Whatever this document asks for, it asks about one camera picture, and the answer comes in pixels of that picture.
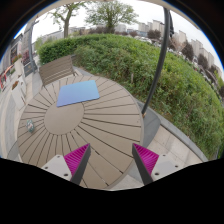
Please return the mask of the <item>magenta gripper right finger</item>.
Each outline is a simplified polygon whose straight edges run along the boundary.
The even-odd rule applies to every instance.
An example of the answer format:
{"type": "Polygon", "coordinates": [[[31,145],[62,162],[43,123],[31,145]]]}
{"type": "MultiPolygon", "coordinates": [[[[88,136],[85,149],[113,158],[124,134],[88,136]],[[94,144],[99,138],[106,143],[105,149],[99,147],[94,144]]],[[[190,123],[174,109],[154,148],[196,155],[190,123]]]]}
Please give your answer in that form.
{"type": "Polygon", "coordinates": [[[182,169],[168,154],[158,155],[138,144],[132,144],[132,154],[144,185],[182,169]]]}

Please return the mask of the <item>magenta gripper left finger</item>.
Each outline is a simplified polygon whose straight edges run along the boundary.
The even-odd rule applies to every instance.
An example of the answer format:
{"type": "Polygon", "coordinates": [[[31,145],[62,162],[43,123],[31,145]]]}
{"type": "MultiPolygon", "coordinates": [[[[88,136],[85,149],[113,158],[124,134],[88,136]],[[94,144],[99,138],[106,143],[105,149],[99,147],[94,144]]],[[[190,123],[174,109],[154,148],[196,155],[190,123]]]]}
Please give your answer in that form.
{"type": "Polygon", "coordinates": [[[65,156],[55,155],[42,167],[42,169],[79,185],[90,154],[90,144],[86,144],[65,156]]]}

